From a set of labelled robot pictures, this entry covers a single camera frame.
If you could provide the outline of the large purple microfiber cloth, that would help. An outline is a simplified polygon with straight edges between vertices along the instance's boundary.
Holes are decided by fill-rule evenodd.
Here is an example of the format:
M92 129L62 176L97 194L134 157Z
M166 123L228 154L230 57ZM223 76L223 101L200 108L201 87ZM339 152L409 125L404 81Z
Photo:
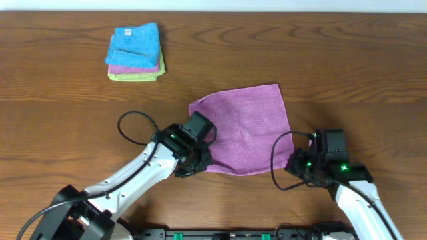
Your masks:
M189 105L217 127L209 147L213 164L210 173L236 176L270 170L274 141L290 130L286 108L277 84L220 91Z

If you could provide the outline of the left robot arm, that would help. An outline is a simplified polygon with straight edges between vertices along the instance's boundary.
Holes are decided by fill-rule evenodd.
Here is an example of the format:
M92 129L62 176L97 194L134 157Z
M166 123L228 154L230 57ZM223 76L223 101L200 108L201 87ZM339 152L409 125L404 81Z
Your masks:
M50 206L36 214L32 239L133 239L119 222L126 209L148 189L167 179L190 177L212 164L209 133L213 123L172 124L156 130L143 152L96 185L60 190Z

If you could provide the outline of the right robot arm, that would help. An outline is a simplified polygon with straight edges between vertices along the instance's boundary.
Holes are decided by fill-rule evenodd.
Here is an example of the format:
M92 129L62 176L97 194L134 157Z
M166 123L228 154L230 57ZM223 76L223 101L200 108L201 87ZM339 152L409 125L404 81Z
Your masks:
M285 166L288 173L328 191L350 221L358 239L401 239L387 214L367 168L351 163L347 151L296 149Z

